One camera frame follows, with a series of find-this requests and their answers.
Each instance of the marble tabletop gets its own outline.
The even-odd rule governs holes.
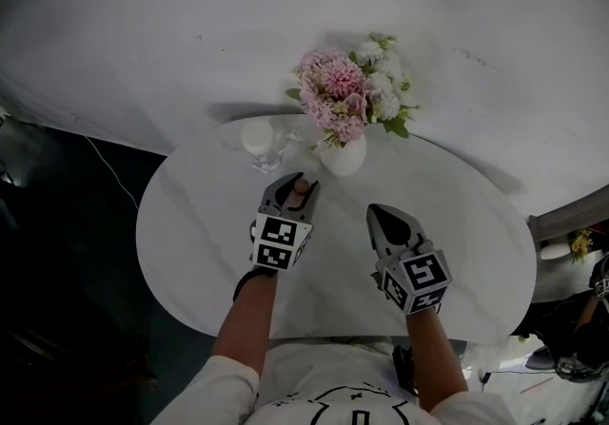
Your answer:
[[[263,175],[241,146],[246,120],[201,132],[171,154],[148,184],[137,250],[150,290],[182,323],[217,335],[235,285],[251,269],[248,236],[265,187],[303,171],[321,183],[313,237],[280,276],[272,338],[399,336],[400,311],[376,289],[376,253],[365,221],[370,203],[415,216],[453,276],[439,316],[450,338],[496,342],[521,322],[533,295],[535,248],[524,217],[471,166],[417,137],[366,131],[365,162],[333,177],[310,147],[321,133],[304,115],[267,118],[296,129],[282,164]]]

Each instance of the vase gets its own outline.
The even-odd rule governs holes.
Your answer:
[[[365,136],[347,143],[345,147],[323,145],[320,151],[322,164],[332,175],[346,177],[363,165],[366,152]]]

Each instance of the t-shirt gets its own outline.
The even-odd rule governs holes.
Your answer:
[[[266,355],[262,378],[211,357],[153,425],[515,425],[499,395],[464,392],[431,414],[399,387],[391,356],[342,344],[288,343]]]

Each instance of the white floor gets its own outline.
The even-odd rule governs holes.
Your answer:
[[[578,421],[588,411],[601,383],[571,383],[552,372],[533,374],[524,367],[524,361],[542,345],[534,336],[525,342],[511,337],[495,345],[467,344],[462,368],[469,389],[481,391],[481,377],[487,372],[527,373],[493,374],[484,392],[502,395],[519,425],[532,425],[543,418],[544,425]]]

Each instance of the wall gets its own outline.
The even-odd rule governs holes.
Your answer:
[[[168,153],[293,108],[306,49],[397,33],[424,105],[412,130],[539,214],[609,183],[607,17],[607,0],[0,0],[0,92],[22,116]]]

